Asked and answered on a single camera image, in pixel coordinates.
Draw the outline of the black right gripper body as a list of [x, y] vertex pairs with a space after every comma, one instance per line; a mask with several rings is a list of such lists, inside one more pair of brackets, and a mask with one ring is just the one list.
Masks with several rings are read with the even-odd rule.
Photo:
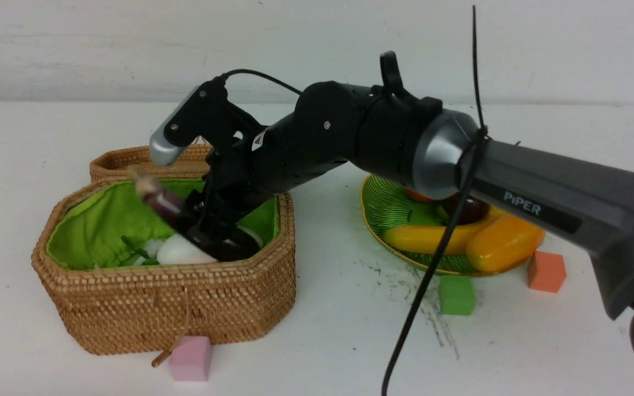
[[213, 151], [206, 162], [209, 172], [195, 202], [197, 222], [186, 237], [194, 245], [226, 240], [239, 221], [284, 190], [271, 185], [275, 165], [284, 148], [285, 127], [272, 124], [236, 142], [233, 124], [196, 124], [194, 130]]

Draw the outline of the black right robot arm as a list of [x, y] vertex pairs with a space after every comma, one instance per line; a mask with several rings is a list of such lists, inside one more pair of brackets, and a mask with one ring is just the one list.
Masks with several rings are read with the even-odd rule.
[[[224, 240], [264, 201], [349, 161], [431, 199], [463, 191], [580, 246], [609, 317], [634, 309], [634, 172], [491, 140], [435, 98], [317, 82], [264, 126], [214, 78], [178, 107], [164, 135], [214, 148], [193, 241]], [[634, 351], [634, 319], [631, 342]]]

